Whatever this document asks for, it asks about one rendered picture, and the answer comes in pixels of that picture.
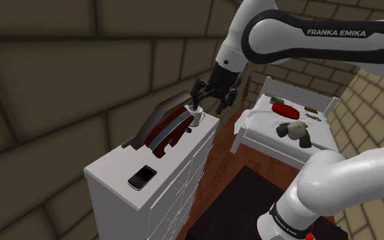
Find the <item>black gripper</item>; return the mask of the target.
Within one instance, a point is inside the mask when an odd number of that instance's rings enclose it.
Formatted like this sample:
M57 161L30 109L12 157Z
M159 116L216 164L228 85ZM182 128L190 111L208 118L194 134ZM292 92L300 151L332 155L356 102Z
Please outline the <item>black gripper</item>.
M218 63L215 65L209 82L199 78L192 90L192 110L196 110L201 100L213 96L220 100L220 104L216 109L216 114L219 115L227 106L232 106L237 97L237 90L232 89L239 73L231 72L223 68Z

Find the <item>white mug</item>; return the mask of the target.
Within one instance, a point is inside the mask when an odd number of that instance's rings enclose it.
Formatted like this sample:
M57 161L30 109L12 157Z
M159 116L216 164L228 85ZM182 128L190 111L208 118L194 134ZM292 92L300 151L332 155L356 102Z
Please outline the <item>white mug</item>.
M187 110L194 117L193 121L190 124L190 127L197 127L203 118L203 109L200 106L194 108L193 105L186 106Z

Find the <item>red-brown bag with grey stripe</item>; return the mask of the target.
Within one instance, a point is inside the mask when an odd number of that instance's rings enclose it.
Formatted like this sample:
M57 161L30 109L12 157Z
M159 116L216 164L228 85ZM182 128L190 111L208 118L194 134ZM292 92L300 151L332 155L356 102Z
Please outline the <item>red-brown bag with grey stripe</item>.
M162 158L165 155L165 147L174 147L193 120L194 117L185 106L175 109L150 131L144 145L151 149L157 158Z

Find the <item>white bed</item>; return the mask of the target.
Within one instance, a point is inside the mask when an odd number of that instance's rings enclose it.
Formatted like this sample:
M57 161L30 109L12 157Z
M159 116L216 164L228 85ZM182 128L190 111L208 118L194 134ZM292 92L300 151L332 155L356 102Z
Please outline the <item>white bed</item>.
M299 120L308 126L314 147L301 148L298 140L291 140L287 136L280 138L277 135L276 128L281 123L289 123L292 120L271 109L272 96L283 100L287 106L298 111ZM231 153L235 153L238 146L244 144L300 169L311 155L321 149L338 150L327 120L328 114L337 103L337 97L319 95L268 77L254 107L243 111L235 123L236 138Z

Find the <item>white chest of drawers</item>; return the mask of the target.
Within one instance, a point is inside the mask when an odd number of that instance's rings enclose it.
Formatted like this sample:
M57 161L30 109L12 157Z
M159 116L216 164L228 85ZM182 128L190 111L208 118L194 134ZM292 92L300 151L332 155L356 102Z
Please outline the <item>white chest of drawers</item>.
M220 120L203 114L165 155L117 147L86 166L100 240L175 240L189 217ZM157 171L140 191L128 179L144 165Z

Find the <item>black mobile phone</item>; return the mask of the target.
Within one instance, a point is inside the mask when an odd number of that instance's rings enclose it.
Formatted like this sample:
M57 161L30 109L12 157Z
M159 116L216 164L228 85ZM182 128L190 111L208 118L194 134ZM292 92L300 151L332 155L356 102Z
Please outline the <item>black mobile phone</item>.
M156 174L156 170L148 165L144 165L128 179L128 185L136 191L140 191L156 176Z

